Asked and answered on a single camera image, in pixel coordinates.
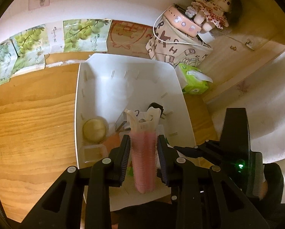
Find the clear acrylic sticker box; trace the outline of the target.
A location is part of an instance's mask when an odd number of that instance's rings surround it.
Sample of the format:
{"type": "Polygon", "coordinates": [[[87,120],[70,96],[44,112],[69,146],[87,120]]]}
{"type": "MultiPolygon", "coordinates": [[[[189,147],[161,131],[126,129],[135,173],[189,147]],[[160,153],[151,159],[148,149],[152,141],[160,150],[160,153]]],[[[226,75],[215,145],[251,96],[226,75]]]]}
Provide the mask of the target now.
{"type": "Polygon", "coordinates": [[[107,148],[105,145],[88,145],[82,146],[79,150],[79,165],[80,168],[93,166],[99,160],[108,157],[107,148]]]}

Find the round cream compact mirror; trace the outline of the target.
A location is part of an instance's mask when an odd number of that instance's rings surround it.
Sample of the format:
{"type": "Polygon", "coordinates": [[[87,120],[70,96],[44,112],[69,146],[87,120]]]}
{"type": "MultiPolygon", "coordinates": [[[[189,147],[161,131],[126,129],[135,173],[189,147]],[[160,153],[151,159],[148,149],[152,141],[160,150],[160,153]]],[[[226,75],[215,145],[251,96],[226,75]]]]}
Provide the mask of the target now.
{"type": "Polygon", "coordinates": [[[94,118],[87,120],[82,128],[84,138],[89,142],[100,142],[106,136],[106,126],[102,119],[94,118]]]}

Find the pink hair roller clip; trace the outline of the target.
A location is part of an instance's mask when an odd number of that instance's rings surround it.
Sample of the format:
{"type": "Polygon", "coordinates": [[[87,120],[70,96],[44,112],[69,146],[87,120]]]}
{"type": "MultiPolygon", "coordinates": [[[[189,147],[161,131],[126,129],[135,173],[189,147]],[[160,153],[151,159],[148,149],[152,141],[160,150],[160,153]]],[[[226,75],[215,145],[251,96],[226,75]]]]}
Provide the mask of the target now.
{"type": "Polygon", "coordinates": [[[150,107],[145,118],[138,119],[134,111],[126,109],[127,122],[130,124],[131,158],[135,187],[139,193],[155,189],[156,178],[156,128],[161,110],[150,107]]]}

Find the blue white plastic floss box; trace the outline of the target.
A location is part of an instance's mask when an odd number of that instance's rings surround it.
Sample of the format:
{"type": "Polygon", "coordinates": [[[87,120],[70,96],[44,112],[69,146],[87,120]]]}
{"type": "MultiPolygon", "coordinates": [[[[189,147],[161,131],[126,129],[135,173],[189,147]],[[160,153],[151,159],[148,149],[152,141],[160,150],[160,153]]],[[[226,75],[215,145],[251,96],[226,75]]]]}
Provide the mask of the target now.
{"type": "Polygon", "coordinates": [[[157,142],[156,142],[156,166],[161,172],[166,170],[167,161],[165,159],[165,149],[167,148],[167,141],[163,125],[158,125],[156,128],[157,142]]]}

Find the black power adapter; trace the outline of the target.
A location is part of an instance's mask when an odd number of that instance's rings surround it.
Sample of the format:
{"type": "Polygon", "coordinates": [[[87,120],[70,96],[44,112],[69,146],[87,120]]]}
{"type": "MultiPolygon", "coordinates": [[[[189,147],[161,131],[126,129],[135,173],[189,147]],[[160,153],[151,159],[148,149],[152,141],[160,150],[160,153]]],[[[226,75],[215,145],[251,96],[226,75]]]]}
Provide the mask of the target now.
{"type": "Polygon", "coordinates": [[[154,108],[154,109],[160,109],[161,110],[161,118],[162,119],[165,119],[165,114],[164,114],[164,108],[162,105],[156,103],[156,102],[153,102],[149,105],[148,109],[149,108],[154,108]]]}

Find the white plastic storage bin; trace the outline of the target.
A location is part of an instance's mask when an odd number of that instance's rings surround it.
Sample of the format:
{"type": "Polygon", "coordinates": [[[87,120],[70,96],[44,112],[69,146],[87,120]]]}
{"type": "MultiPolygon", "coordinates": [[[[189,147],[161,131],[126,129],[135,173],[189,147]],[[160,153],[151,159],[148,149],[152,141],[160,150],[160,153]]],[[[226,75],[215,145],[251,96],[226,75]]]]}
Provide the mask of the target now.
{"type": "Polygon", "coordinates": [[[75,102],[75,147],[77,166],[84,166],[81,148],[88,145],[83,125],[102,118],[107,135],[115,132],[115,122],[125,110],[144,112],[151,103],[163,106],[160,121],[171,146],[196,144],[185,99],[174,68],[145,58],[93,54],[79,65],[75,102]]]}

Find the green tissue pack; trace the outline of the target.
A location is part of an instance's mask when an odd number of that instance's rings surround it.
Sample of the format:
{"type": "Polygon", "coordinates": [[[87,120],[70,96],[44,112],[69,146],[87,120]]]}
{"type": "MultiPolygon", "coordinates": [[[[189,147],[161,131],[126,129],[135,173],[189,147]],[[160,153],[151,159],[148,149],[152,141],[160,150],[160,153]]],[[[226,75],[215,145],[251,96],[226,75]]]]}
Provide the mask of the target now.
{"type": "Polygon", "coordinates": [[[198,68],[184,63],[179,63],[175,71],[184,94],[201,95],[208,90],[209,83],[213,83],[212,78],[198,68]]]}

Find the brown cardboard with drawing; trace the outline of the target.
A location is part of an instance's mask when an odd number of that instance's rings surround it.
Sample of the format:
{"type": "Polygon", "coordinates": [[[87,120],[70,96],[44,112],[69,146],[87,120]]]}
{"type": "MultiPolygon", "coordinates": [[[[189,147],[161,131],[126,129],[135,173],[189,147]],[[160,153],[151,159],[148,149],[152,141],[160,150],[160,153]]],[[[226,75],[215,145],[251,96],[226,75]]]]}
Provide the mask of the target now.
{"type": "Polygon", "coordinates": [[[151,36],[151,26],[113,20],[107,38],[108,53],[149,59],[146,44],[151,36]]]}

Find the beige letter-print fabric bag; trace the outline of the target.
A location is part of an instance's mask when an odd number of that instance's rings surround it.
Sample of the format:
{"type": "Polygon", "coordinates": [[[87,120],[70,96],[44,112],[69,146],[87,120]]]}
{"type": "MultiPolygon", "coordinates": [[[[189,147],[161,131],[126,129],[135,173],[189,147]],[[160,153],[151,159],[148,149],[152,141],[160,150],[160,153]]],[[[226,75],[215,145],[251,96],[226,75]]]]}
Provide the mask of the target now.
{"type": "Polygon", "coordinates": [[[153,28],[153,35],[146,44],[152,60],[176,67],[179,63],[197,67],[212,52],[212,47],[198,37],[190,37],[175,29],[162,16],[153,28]]]}

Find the green grape printed cardboard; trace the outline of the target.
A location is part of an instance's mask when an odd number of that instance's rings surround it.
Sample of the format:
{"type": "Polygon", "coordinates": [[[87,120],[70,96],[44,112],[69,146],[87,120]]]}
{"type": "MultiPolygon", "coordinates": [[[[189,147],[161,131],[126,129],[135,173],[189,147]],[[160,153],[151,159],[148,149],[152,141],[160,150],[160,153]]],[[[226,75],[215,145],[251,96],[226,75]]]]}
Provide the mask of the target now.
{"type": "Polygon", "coordinates": [[[13,76],[44,69],[54,53],[106,52],[112,21],[72,19],[41,24],[0,43],[0,85],[13,76]]]}

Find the pink sticker-covered case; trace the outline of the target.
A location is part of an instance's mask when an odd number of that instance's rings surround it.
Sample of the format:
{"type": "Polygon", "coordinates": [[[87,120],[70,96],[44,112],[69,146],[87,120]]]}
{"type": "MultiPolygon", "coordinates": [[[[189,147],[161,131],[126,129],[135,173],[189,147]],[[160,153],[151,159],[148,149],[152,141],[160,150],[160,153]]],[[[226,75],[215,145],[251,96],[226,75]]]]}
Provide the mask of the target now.
{"type": "Polygon", "coordinates": [[[195,24],[191,18],[185,15],[185,10],[178,5],[169,7],[164,12],[164,17],[174,28],[190,37],[195,37],[202,30],[199,25],[195,24]]]}

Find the brown-haired plush doll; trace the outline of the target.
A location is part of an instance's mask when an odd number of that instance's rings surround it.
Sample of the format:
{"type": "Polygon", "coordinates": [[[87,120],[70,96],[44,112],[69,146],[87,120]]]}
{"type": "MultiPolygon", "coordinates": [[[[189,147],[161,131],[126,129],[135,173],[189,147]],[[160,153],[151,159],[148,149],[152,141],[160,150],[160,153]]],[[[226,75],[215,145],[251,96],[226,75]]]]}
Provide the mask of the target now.
{"type": "Polygon", "coordinates": [[[241,0],[194,0],[191,5],[195,9],[194,23],[204,32],[234,27],[242,15],[241,0]]]}

